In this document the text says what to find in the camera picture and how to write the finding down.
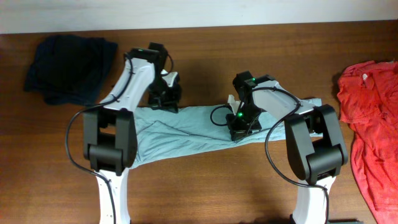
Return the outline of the light blue t-shirt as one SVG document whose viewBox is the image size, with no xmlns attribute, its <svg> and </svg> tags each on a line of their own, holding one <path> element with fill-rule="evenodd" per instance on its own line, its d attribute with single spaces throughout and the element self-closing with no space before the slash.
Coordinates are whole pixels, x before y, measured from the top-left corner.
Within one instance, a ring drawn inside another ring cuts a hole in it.
<svg viewBox="0 0 398 224">
<path fill-rule="evenodd" d="M 226 126 L 210 120 L 214 106 L 190 106 L 171 113 L 137 108 L 134 113 L 138 151 L 132 169 L 151 162 L 264 142 L 276 119 L 260 115 L 258 133 L 233 141 Z"/>
</svg>

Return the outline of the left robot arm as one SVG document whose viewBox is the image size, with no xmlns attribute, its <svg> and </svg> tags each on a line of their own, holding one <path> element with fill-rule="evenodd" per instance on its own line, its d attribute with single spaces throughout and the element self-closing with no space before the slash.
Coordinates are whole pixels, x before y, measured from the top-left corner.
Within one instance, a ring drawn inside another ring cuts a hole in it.
<svg viewBox="0 0 398 224">
<path fill-rule="evenodd" d="M 100 223 L 130 223 L 127 180 L 138 152 L 134 112 L 145 93 L 149 108 L 177 113 L 179 75 L 165 70 L 171 59 L 162 44 L 134 48 L 124 70 L 97 108 L 83 112 L 83 155 L 98 181 Z"/>
</svg>

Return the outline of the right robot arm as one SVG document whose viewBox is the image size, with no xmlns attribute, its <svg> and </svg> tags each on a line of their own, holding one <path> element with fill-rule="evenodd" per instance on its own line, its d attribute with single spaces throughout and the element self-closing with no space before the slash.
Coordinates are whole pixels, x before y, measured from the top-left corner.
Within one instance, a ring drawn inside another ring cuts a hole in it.
<svg viewBox="0 0 398 224">
<path fill-rule="evenodd" d="M 297 180 L 277 174 L 297 186 L 297 203 L 290 223 L 328 223 L 329 192 L 336 176 L 348 161 L 348 153 L 335 109 L 330 105 L 307 103 L 287 90 L 270 75 L 254 78 L 249 71 L 236 75 L 233 86 L 239 99 L 228 98 L 231 113 L 226 125 L 231 139 L 240 141 L 258 133 L 261 113 L 277 121 L 265 138 L 282 124 L 285 128 L 287 158 Z"/>
</svg>

